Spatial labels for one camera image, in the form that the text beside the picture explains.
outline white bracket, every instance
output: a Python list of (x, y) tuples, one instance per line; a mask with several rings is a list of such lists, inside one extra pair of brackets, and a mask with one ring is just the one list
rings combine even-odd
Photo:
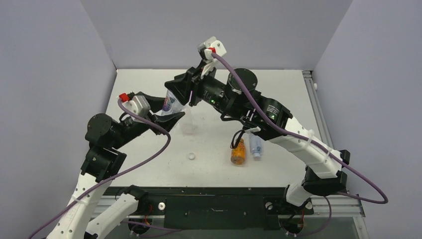
[(211, 54), (215, 52), (217, 55), (223, 57), (227, 53), (223, 43), (217, 40), (215, 36), (206, 40), (203, 44), (200, 44), (200, 47), (204, 46), (206, 48), (204, 50), (204, 55), (207, 64), (202, 69), (201, 79), (204, 78), (204, 76), (206, 76), (209, 72), (213, 71), (218, 63), (218, 60), (214, 59)]

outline black panel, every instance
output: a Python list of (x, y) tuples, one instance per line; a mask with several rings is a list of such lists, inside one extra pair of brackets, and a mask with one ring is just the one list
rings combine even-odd
[(265, 225), (259, 196), (187, 196), (167, 199), (164, 227), (246, 229)]

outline table surface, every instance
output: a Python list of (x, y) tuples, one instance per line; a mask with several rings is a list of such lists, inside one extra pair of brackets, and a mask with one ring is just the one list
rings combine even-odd
[[(122, 111), (117, 105), (121, 93), (142, 91), (165, 97), (164, 82), (186, 70), (120, 69), (111, 93), (106, 114), (117, 119)], [(314, 129), (319, 138), (305, 81), (300, 70), (252, 70), (257, 78), (256, 90), (286, 106), (307, 129)], [(227, 70), (217, 70), (215, 77), (226, 83)], [(222, 122), (219, 113), (205, 102), (191, 108), (192, 134), (183, 134), (179, 125), (171, 131), (169, 147), (146, 165), (115, 179), (112, 186), (142, 187), (285, 187), (305, 175), (305, 164), (278, 145), (264, 142), (261, 161), (247, 154), (246, 163), (230, 162), (229, 144), (233, 134), (242, 128), (239, 122)], [(249, 150), (247, 135), (245, 145)], [(166, 137), (152, 131), (134, 139), (119, 151), (127, 154), (121, 171), (157, 152)], [(193, 152), (195, 160), (187, 155)]]

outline white bottle cap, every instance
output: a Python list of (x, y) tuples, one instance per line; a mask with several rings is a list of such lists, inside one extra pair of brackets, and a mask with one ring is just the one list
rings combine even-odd
[(257, 160), (257, 159), (261, 159), (261, 154), (260, 153), (253, 153), (253, 159)]

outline white knob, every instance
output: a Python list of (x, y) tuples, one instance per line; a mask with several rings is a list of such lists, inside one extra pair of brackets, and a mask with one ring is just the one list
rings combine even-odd
[(164, 210), (165, 208), (166, 208), (166, 204), (165, 204), (165, 203), (159, 203), (159, 204), (158, 204), (158, 209), (159, 209), (159, 210), (161, 210), (161, 211), (162, 211), (162, 210)]

